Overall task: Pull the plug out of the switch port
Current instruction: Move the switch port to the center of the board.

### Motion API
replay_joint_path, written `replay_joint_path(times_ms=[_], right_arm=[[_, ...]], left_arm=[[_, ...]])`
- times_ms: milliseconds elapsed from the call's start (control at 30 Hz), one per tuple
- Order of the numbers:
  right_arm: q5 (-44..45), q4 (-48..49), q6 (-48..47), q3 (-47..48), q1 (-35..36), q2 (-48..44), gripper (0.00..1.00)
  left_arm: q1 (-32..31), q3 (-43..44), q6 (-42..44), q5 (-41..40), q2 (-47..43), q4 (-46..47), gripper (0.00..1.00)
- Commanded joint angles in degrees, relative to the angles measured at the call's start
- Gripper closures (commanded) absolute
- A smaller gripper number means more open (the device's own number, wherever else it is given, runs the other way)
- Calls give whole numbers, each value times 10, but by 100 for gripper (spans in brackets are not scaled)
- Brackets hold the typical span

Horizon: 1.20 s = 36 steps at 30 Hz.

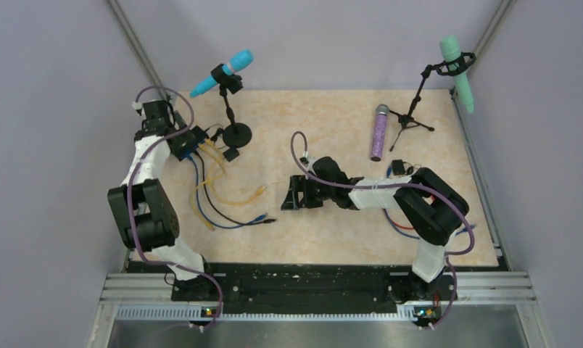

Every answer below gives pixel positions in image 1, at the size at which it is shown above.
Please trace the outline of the black network switch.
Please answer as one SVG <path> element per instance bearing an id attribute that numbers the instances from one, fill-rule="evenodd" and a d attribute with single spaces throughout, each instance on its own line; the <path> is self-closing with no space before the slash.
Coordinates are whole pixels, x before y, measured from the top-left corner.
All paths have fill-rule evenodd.
<path id="1" fill-rule="evenodd" d="M 185 158 L 188 154 L 195 152 L 201 143 L 210 137 L 206 131 L 199 126 L 194 126 L 192 129 L 186 127 L 186 131 L 168 140 L 171 154 L 179 161 Z"/>

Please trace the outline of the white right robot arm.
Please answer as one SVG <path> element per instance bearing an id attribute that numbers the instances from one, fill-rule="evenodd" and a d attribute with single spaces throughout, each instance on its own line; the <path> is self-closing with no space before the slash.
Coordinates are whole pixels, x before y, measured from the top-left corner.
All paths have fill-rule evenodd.
<path id="1" fill-rule="evenodd" d="M 374 180 L 349 177 L 331 157 L 300 162 L 307 172 L 290 176 L 281 210 L 314 209 L 326 201 L 344 210 L 400 209 L 419 239 L 410 291 L 428 299 L 438 290 L 450 242 L 469 212 L 468 202 L 456 190 L 427 167 L 412 175 Z"/>

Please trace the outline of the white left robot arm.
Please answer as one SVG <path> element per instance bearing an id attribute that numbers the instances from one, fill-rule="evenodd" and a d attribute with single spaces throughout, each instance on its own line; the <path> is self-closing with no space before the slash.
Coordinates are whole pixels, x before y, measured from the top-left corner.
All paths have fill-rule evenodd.
<path id="1" fill-rule="evenodd" d="M 206 273 L 205 258 L 181 237 L 181 225 L 161 179 L 170 158 L 181 161 L 192 145 L 194 132 L 165 100 L 134 103 L 143 116 L 134 136 L 134 158 L 123 182 L 107 193 L 117 228 L 129 249 L 141 247 L 163 262 L 175 276 L 174 287 L 209 299 L 217 281 Z"/>

